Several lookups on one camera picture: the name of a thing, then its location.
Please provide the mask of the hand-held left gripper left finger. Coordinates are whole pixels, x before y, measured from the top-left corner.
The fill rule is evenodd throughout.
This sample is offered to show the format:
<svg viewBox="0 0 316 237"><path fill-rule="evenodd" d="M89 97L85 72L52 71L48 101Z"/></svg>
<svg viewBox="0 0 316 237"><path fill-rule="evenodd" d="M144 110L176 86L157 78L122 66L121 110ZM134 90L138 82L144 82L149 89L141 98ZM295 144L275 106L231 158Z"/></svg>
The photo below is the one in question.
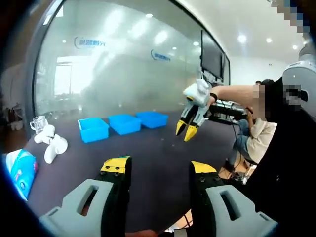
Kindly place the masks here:
<svg viewBox="0 0 316 237"><path fill-rule="evenodd" d="M55 237L123 237L131 171L131 156L105 161L95 179L69 192L41 223Z"/></svg>

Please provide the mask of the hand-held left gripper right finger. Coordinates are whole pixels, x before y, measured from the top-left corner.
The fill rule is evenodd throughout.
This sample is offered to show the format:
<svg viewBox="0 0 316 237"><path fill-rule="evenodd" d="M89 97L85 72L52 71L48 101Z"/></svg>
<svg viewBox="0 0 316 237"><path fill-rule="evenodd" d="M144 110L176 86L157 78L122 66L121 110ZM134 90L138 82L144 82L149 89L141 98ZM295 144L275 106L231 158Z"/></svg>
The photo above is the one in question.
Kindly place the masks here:
<svg viewBox="0 0 316 237"><path fill-rule="evenodd" d="M232 185L215 168L192 161L189 166L191 237L274 237L278 223Z"/></svg>

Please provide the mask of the person's left hand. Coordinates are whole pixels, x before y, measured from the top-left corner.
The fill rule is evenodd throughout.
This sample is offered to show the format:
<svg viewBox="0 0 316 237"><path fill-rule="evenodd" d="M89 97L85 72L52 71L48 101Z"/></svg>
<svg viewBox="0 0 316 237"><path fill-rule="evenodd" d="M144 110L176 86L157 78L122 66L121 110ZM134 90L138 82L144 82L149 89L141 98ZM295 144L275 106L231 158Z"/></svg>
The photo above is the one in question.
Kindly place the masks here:
<svg viewBox="0 0 316 237"><path fill-rule="evenodd" d="M153 230L141 230L125 233L125 237L158 237L158 234Z"/></svg>

